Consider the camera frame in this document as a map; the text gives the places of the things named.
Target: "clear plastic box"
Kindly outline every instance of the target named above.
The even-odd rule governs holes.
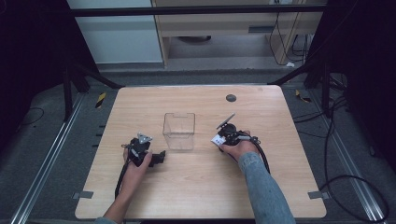
[[[163,136],[169,149],[194,149],[195,114],[166,113],[163,122]]]

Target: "desk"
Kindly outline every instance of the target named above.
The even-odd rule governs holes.
[[[236,96],[235,102],[226,95]],[[135,87],[119,91],[94,158],[76,216],[102,216],[114,201],[123,165],[121,144],[138,132],[152,136],[154,153],[166,151],[163,164],[149,168],[129,207],[127,218],[254,218],[245,179],[228,155],[210,142],[217,126],[233,112],[238,130],[258,136],[295,217],[324,217],[321,199],[303,146],[278,86]],[[163,137],[165,113],[195,113],[194,150],[168,150]]]

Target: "aluminum rail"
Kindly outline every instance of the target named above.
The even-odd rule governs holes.
[[[61,127],[61,130],[58,132],[54,142],[52,143],[51,148],[49,149],[49,153],[47,154],[46,159],[44,159],[40,170],[38,171],[37,175],[35,176],[35,180],[33,181],[31,187],[27,191],[25,197],[21,205],[18,207],[17,211],[15,212],[14,216],[11,219],[12,224],[23,224],[26,222],[27,218],[29,217],[33,206],[35,205],[35,201],[38,198],[41,190],[44,187],[44,184],[47,181],[47,178],[52,170],[56,159],[58,158],[59,152],[61,151],[64,141],[66,140],[67,135],[70,132],[70,129],[73,126],[73,123],[76,120],[77,114],[81,108],[81,103],[84,99],[85,94],[79,93],[74,104],[74,112],[70,116],[70,119],[65,121]]]
[[[309,92],[313,96],[312,97],[313,101],[315,102],[318,110],[320,111],[321,107],[318,96],[313,91],[309,91]],[[326,127],[330,128],[330,121],[324,115],[322,115],[322,118],[326,124]],[[344,145],[343,140],[336,129],[334,129],[334,132],[332,134],[332,143],[335,147],[335,150],[338,154],[341,163],[343,163],[344,165],[346,172],[349,175],[355,175],[363,178],[361,171],[359,170],[359,168],[356,166],[355,162],[352,160],[351,156],[349,155],[347,151],[347,147]],[[378,202],[376,201],[375,196],[372,193],[370,187],[366,183],[360,182],[357,179],[350,180],[350,182],[356,194],[358,195],[359,200],[361,201],[361,205],[363,206],[363,209],[367,217],[372,221],[376,221],[383,218],[384,214],[381,208],[379,207]]]

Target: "floor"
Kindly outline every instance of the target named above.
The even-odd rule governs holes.
[[[201,37],[174,38],[169,52],[169,64],[166,67],[139,68],[134,73],[104,72],[103,75],[127,86],[265,84],[286,75],[293,69],[276,63],[266,41],[263,35],[212,36],[209,41],[203,41]],[[297,50],[304,44],[299,41],[295,46]],[[290,57],[301,58],[293,55],[292,52]],[[302,81],[304,76],[297,77],[282,86],[295,120],[309,118],[310,116],[300,116],[315,115],[320,111],[318,100],[320,87],[306,90]],[[58,154],[52,155],[57,159],[49,168],[41,192],[34,198],[34,206],[28,210],[29,223],[83,223],[74,216],[78,200],[72,199],[72,196],[83,189],[95,150],[100,143],[100,135],[104,131],[103,126],[106,125],[117,94],[117,90],[111,90],[93,79],[89,78],[89,82],[91,84],[89,93],[81,95],[74,91],[75,101],[83,99],[80,112],[61,150]],[[312,103],[296,97],[296,90],[300,90],[303,97],[310,98]],[[99,94],[104,91],[106,99],[102,107],[94,108]],[[332,91],[332,99],[335,100],[340,96],[342,96],[340,91]],[[8,146],[12,153],[1,158],[0,223],[9,223],[19,208],[62,128],[64,116],[62,86],[39,93],[32,102],[32,108]],[[334,123],[335,130],[332,132],[327,151],[329,176],[356,173],[358,170],[361,176],[376,185],[387,200],[390,208],[387,223],[396,223],[394,212],[396,175],[383,158],[370,155],[367,141],[347,105],[336,110]],[[330,121],[323,117],[296,123],[305,153],[319,185],[325,182],[323,159],[329,124]],[[365,187],[360,183],[354,183],[349,179],[337,182],[332,185],[334,195],[354,214],[367,218],[368,211],[378,206],[383,213],[385,212],[385,206],[376,193],[361,196],[357,191],[364,191]],[[298,223],[362,223],[341,209],[334,199],[324,202],[328,210],[326,217],[314,220],[299,219]],[[215,223],[232,222],[217,220]]]

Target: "wire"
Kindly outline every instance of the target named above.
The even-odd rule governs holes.
[[[305,116],[309,116],[309,115],[313,115],[313,114],[317,114],[317,113],[318,113],[318,114],[315,115],[314,117],[311,117],[311,118],[309,118],[309,119],[296,120],[296,121],[294,121],[294,123],[303,123],[303,122],[310,121],[310,120],[312,120],[312,119],[316,119],[316,118],[320,117],[321,115],[325,114],[325,113],[328,112],[328,111],[330,111],[330,112],[333,113],[334,110],[337,110],[338,108],[340,108],[340,107],[342,107],[342,106],[345,105],[345,104],[339,105],[339,104],[343,103],[345,100],[346,100],[345,97],[344,97],[344,96],[341,96],[341,97],[339,97],[338,99],[335,100],[334,105],[333,105],[332,107],[330,107],[328,110],[324,110],[324,111],[321,111],[321,112],[314,112],[314,113],[310,113],[310,114],[306,114],[306,115],[297,116],[297,117],[295,117],[295,118],[293,118],[293,119],[302,118],[302,117],[305,117]]]
[[[285,56],[286,56],[292,63],[297,63],[297,62],[302,61],[302,60],[294,60],[294,59],[289,58],[289,56],[288,56],[288,54],[287,54],[287,52],[286,52],[285,43],[283,42],[282,35],[280,34],[280,30],[279,30],[279,12],[277,12],[277,13],[276,13],[276,21],[275,21],[274,29],[273,29],[273,31],[272,31],[271,34],[270,34],[270,49],[271,49],[271,51],[272,51],[272,53],[273,53],[273,55],[274,55],[274,58],[275,58],[276,63],[277,63],[278,65],[286,65],[285,63],[280,63],[280,62],[277,61],[277,59],[276,59],[276,57],[275,57],[274,50],[273,50],[273,48],[272,48],[272,35],[273,35],[275,29],[277,29],[277,32],[278,32],[278,34],[279,34],[279,39],[280,39],[280,42],[282,43],[283,53],[285,54]]]
[[[332,106],[332,113],[331,113],[331,116],[330,116],[329,130],[328,130],[328,132],[327,132],[326,139],[325,139],[325,145],[324,145],[324,175],[325,175],[325,183],[323,184],[322,187],[319,188],[319,190],[323,190],[323,189],[327,186],[327,189],[328,189],[328,191],[329,191],[329,194],[330,194],[331,197],[334,199],[334,201],[335,201],[344,211],[346,211],[348,214],[350,214],[351,216],[353,216],[354,218],[356,218],[356,219],[358,219],[358,220],[360,220],[360,221],[365,221],[365,222],[370,222],[370,223],[380,223],[380,222],[384,222],[384,221],[388,218],[388,216],[389,216],[389,205],[388,205],[388,202],[385,200],[384,196],[382,195],[382,193],[381,193],[373,184],[371,184],[369,181],[367,181],[367,180],[365,180],[365,179],[363,179],[363,178],[361,178],[361,177],[359,177],[359,176],[355,176],[355,175],[339,175],[339,176],[334,177],[334,178],[332,178],[332,179],[329,180],[328,164],[327,164],[327,154],[328,154],[329,139],[330,139],[330,136],[332,135],[332,131],[333,131],[333,127],[334,127],[334,115],[333,115],[333,113],[334,113],[334,111],[335,111],[336,104],[337,104],[337,102],[335,102],[334,105]],[[360,216],[354,214],[353,212],[351,212],[351,211],[350,211],[349,209],[347,209],[346,207],[344,207],[344,206],[337,200],[337,198],[334,196],[334,193],[332,192],[332,188],[331,188],[331,186],[330,186],[330,184],[331,184],[333,181],[338,180],[338,179],[341,179],[341,178],[354,178],[354,179],[358,179],[358,180],[363,181],[363,182],[365,182],[366,184],[368,184],[368,185],[370,186],[371,189],[374,189],[375,192],[377,193],[377,195],[381,198],[383,204],[385,205],[385,210],[386,210],[386,211],[385,211],[384,217],[382,217],[382,218],[379,219],[379,220],[370,220],[370,219],[367,219],[367,218],[365,218],[365,217],[360,217]]]
[[[348,11],[348,13],[345,15],[345,17],[336,25],[336,27],[333,29],[333,31],[332,31],[329,35],[327,35],[327,37],[324,39],[323,43],[322,43],[319,47],[317,47],[317,48],[315,49],[315,51],[313,51],[313,52],[310,54],[310,57],[309,57],[309,58],[307,57],[307,56],[308,56],[308,52],[306,52],[305,60],[302,59],[302,60],[297,60],[297,61],[295,61],[295,62],[301,62],[301,61],[303,61],[303,63],[304,63],[306,60],[309,60],[309,59],[311,59],[311,58],[314,58],[314,56],[323,48],[323,46],[325,46],[325,45],[333,38],[333,36],[334,36],[334,35],[336,34],[336,32],[340,29],[340,27],[344,24],[344,22],[347,20],[347,18],[349,18],[350,14],[352,13],[353,9],[355,9],[355,7],[356,7],[356,5],[358,4],[358,2],[359,2],[359,0],[356,0],[356,1],[355,1],[354,5],[353,5],[352,8]],[[285,45],[284,45],[284,43],[283,43],[282,36],[280,35],[279,26],[278,26],[278,17],[279,17],[279,13],[276,13],[276,24],[275,24],[275,26],[274,26],[273,32],[274,32],[275,28],[277,27],[277,30],[278,30],[278,33],[279,33],[279,38],[280,38],[280,40],[281,40],[281,42],[282,42],[283,51],[284,51],[286,57],[290,60],[290,58],[288,57],[288,55],[287,55],[287,53],[286,53],[286,48],[285,48]],[[270,34],[270,49],[271,49],[273,55],[275,56],[274,50],[272,49],[272,45],[271,45],[271,43],[272,43],[272,34],[273,34],[273,32]],[[276,63],[277,63],[278,65],[285,65],[285,64],[279,63],[277,60],[276,60]]]
[[[293,55],[298,56],[298,57],[303,57],[303,60],[305,60],[306,56],[308,54],[308,45],[309,45],[308,44],[308,35],[304,36],[303,49],[295,49],[294,48],[297,39],[298,39],[298,35],[294,37],[293,44],[291,45],[291,52],[292,52]]]
[[[305,132],[302,132],[302,131],[297,131],[297,133],[303,133],[303,134],[306,134],[306,135],[309,135],[309,136],[313,136],[313,137],[317,137],[317,138],[326,138],[326,136],[319,136],[319,135],[315,135],[315,134],[312,134],[312,133],[305,133]]]
[[[253,137],[252,137],[250,134],[245,133],[245,132],[242,132],[242,131],[236,132],[236,133],[237,133],[237,135],[239,135],[239,136],[248,136],[248,137],[249,137],[249,141],[250,141],[251,143],[253,143],[253,145],[259,150],[259,153],[260,153],[260,155],[262,156],[262,161],[264,162],[265,169],[268,171],[268,174],[271,174],[271,172],[270,172],[270,166],[269,166],[269,164],[268,164],[267,157],[265,156],[265,153],[264,153],[264,151],[262,150],[262,147],[260,146],[259,138],[256,137],[256,136],[253,136]]]
[[[38,117],[38,119],[35,119],[35,120],[31,121],[31,122],[23,123],[22,125],[33,124],[33,123],[36,123],[36,122],[38,122],[40,119],[43,118],[43,116],[44,116],[44,109],[42,109],[42,108],[40,108],[40,107],[32,107],[32,108],[30,108],[29,110],[35,110],[35,109],[41,110],[41,115],[40,115],[40,117]]]
[[[120,194],[120,188],[121,188],[121,184],[122,184],[122,180],[123,177],[125,176],[126,170],[128,169],[128,165],[131,161],[127,160],[124,165],[122,166],[121,172],[120,172],[120,176],[119,176],[119,181],[117,182],[117,186],[116,189],[114,190],[114,199],[117,199],[117,197]]]

